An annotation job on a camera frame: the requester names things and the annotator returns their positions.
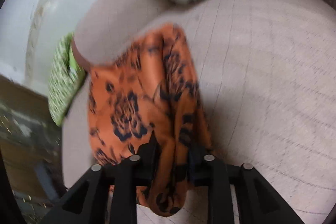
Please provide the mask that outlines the orange black floral garment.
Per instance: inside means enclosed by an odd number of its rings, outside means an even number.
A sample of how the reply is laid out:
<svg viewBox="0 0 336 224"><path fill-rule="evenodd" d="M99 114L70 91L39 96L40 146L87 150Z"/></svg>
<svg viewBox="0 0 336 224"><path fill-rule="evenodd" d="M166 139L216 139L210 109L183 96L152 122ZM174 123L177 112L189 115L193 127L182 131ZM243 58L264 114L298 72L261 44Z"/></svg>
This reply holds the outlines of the orange black floral garment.
<svg viewBox="0 0 336 224"><path fill-rule="evenodd" d="M149 186L137 200L168 217L184 205L190 183L187 156L194 147L213 150L198 77L184 30L165 24L134 41L112 64L92 67L88 125L92 153L116 165L154 141Z"/></svg>

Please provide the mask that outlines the wooden glass wardrobe door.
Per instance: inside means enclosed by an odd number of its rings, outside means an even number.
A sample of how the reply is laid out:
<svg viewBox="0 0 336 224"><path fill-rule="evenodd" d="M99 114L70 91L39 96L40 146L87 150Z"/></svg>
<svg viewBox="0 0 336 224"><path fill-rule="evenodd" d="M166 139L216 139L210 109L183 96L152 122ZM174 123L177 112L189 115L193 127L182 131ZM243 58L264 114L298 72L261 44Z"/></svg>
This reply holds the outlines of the wooden glass wardrobe door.
<svg viewBox="0 0 336 224"><path fill-rule="evenodd" d="M1 77L1 157L26 223L39 223L66 192L62 131L47 98Z"/></svg>

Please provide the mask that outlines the green checkered pillow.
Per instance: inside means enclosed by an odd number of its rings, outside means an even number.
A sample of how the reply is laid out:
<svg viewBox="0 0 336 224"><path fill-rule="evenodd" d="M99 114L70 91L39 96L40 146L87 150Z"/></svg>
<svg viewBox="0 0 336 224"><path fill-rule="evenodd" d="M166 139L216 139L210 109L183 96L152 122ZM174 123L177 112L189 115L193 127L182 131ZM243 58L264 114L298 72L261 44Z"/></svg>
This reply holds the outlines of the green checkered pillow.
<svg viewBox="0 0 336 224"><path fill-rule="evenodd" d="M85 70L72 51L74 33L63 36L56 47L48 84L48 104L52 120L61 126L77 91L85 79Z"/></svg>

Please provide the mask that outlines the pink quilted mattress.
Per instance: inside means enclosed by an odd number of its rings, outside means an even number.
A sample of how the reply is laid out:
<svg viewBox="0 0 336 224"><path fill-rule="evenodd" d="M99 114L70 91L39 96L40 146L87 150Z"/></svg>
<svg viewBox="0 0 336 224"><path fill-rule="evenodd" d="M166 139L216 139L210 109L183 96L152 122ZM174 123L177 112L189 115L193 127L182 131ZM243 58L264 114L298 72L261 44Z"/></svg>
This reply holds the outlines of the pink quilted mattress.
<svg viewBox="0 0 336 224"><path fill-rule="evenodd" d="M113 61L92 65L63 123L67 188L92 165L92 67L112 64L165 24L185 33L211 134L225 163L252 164L302 219L335 223L335 9L322 0L200 0L171 5ZM190 183L183 207L163 217L138 203L139 223L205 223L206 188Z"/></svg>

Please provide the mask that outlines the pink bolster cushion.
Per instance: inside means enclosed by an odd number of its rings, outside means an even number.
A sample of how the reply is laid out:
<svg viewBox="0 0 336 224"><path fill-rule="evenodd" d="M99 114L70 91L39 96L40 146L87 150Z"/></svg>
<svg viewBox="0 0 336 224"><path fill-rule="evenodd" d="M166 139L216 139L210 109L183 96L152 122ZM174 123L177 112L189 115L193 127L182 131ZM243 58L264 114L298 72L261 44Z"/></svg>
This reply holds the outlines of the pink bolster cushion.
<svg viewBox="0 0 336 224"><path fill-rule="evenodd" d="M75 28L76 62L89 71L118 57L139 30L172 5L169 0L96 0Z"/></svg>

